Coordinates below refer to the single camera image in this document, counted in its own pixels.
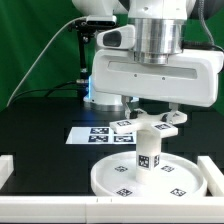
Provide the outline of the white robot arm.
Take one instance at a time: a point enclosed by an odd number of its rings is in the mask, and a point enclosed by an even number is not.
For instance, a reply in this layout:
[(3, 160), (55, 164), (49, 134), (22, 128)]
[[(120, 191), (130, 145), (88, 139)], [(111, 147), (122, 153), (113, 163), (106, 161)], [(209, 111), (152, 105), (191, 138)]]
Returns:
[(214, 41), (183, 40), (185, 22), (204, 0), (128, 0), (128, 23), (97, 35), (96, 92), (209, 107), (217, 99), (224, 53)]

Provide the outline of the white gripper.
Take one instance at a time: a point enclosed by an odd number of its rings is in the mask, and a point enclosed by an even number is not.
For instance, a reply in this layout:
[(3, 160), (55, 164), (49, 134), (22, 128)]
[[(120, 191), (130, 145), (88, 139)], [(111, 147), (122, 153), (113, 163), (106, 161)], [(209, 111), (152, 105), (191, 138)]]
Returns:
[(98, 92), (123, 95), (125, 117), (138, 107), (133, 97), (170, 102), (162, 121), (171, 123), (179, 104), (209, 107), (217, 99), (220, 51), (186, 50), (166, 65), (136, 63), (128, 51), (104, 49), (95, 54), (92, 85)]

